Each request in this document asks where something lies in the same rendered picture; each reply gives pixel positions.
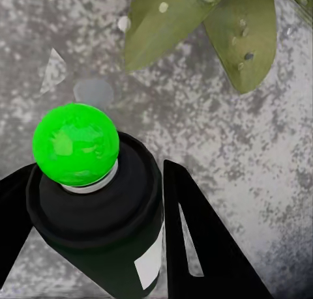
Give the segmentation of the insectifuge atomizer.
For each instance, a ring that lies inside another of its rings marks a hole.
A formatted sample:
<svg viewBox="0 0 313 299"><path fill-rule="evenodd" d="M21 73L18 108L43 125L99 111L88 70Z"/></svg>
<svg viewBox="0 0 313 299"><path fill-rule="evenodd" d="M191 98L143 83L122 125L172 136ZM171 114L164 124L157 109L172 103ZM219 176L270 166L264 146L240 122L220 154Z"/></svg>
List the insectifuge atomizer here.
<svg viewBox="0 0 313 299"><path fill-rule="evenodd" d="M85 77L73 89L76 103L35 130L26 209L47 245L115 299L145 299L162 263L162 173L104 113L114 99L106 81Z"/></svg>

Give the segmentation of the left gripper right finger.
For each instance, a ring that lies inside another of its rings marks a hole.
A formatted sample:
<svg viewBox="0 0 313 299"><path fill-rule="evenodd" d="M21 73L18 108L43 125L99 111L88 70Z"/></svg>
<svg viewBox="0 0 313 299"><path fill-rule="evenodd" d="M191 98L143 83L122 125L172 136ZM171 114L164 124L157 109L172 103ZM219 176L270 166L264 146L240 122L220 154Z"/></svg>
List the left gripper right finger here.
<svg viewBox="0 0 313 299"><path fill-rule="evenodd" d="M168 299L274 299L184 166L164 160ZM189 273L179 204L204 277Z"/></svg>

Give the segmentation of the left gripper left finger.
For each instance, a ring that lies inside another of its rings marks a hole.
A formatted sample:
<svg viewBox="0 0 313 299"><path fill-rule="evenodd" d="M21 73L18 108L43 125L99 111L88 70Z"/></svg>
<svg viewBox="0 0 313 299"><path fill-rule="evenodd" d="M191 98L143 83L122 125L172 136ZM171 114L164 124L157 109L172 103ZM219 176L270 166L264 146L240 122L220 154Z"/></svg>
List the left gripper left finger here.
<svg viewBox="0 0 313 299"><path fill-rule="evenodd" d="M0 180L0 290L33 227L25 188L35 165L26 165Z"/></svg>

